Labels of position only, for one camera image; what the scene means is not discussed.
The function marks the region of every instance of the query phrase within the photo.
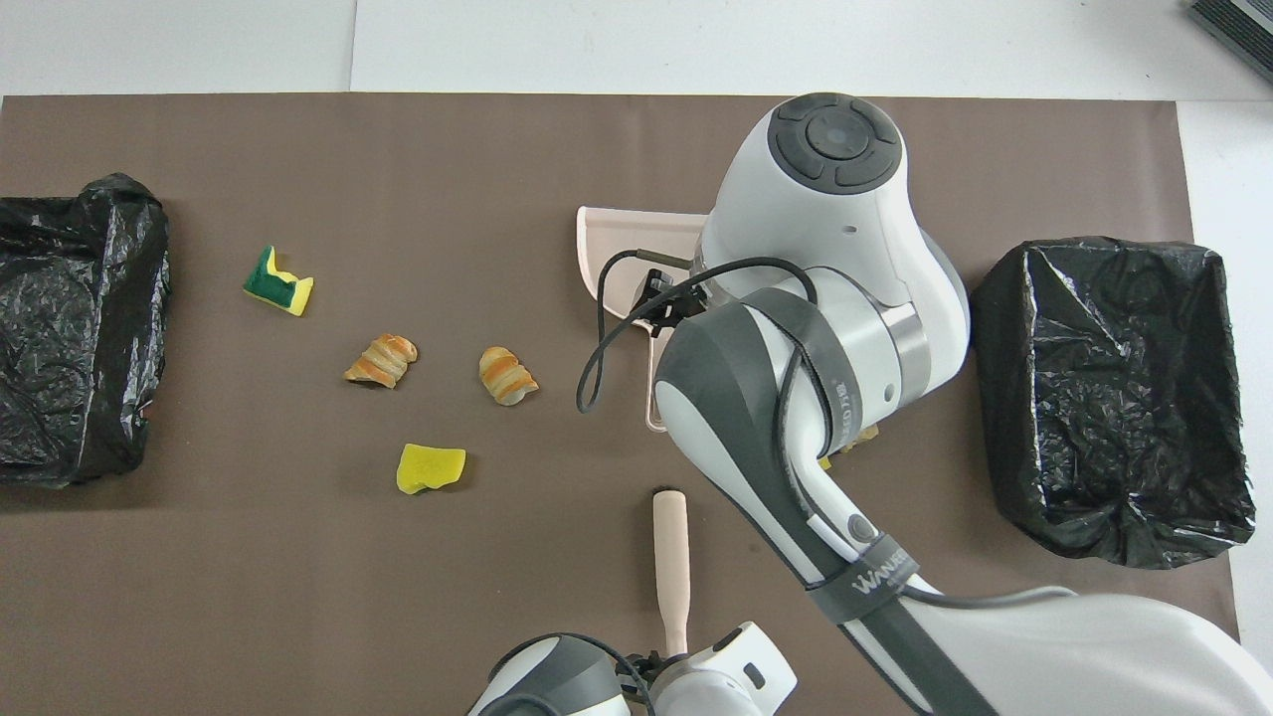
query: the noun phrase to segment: sponge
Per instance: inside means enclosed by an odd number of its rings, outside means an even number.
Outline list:
[[[398,489],[415,494],[424,488],[438,489],[460,479],[465,469],[463,450],[449,447],[425,447],[406,443],[398,460]]]
[[[309,292],[314,280],[298,279],[294,274],[280,271],[274,265],[274,247],[266,246],[261,252],[261,259],[256,262],[256,270],[243,282],[243,290],[252,298],[265,301],[270,306],[283,308],[293,316],[299,316],[309,303]]]

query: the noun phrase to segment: brush handle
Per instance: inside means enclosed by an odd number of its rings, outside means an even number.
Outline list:
[[[667,655],[689,652],[690,525],[685,493],[665,489],[654,494],[654,584],[658,613],[667,634]]]

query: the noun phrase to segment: brown mat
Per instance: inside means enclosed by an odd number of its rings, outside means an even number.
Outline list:
[[[689,496],[690,642],[759,623],[801,679],[783,713],[906,713],[747,522],[642,424],[644,334],[592,415],[574,256],[580,204],[707,211],[773,98],[204,96],[15,98],[0,195],[123,171],[173,224],[168,367],[145,464],[0,490],[0,712],[461,713],[541,632],[662,643],[651,490]],[[923,226],[969,283],[1023,240],[1190,241],[1167,103],[883,99]],[[316,276],[303,319],[243,296],[261,247]],[[341,372],[382,331],[396,391]],[[544,390],[496,406],[508,345]],[[955,595],[1045,584],[1179,604],[1236,633],[1228,562],[1170,573],[1067,561],[998,516],[971,366],[834,475]],[[466,447],[406,497],[405,442]]]

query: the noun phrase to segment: white table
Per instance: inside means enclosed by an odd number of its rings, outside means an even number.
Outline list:
[[[1179,102],[1194,238],[1226,259],[1250,475],[1273,510],[1273,85],[1176,0],[0,0],[0,96],[815,89]],[[1230,554],[1242,642],[1273,670],[1267,530]]]

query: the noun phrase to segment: black strap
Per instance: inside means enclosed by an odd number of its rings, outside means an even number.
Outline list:
[[[745,297],[742,303],[760,311],[805,355],[822,401],[827,427],[820,457],[858,437],[862,432],[862,392],[858,390],[858,378],[844,354],[840,339],[817,306],[779,288],[756,290]]]
[[[862,553],[862,558],[806,592],[833,624],[843,624],[855,622],[891,601],[918,571],[919,563],[897,540],[881,534]]]
[[[906,680],[923,694],[924,701],[928,702],[928,710],[922,711],[922,713],[998,716],[999,712],[951,661],[951,657],[933,641],[933,637],[919,626],[901,599],[890,599],[880,609],[863,617],[862,626],[871,632],[876,642],[901,669]],[[891,678],[889,682],[899,693],[904,693]]]

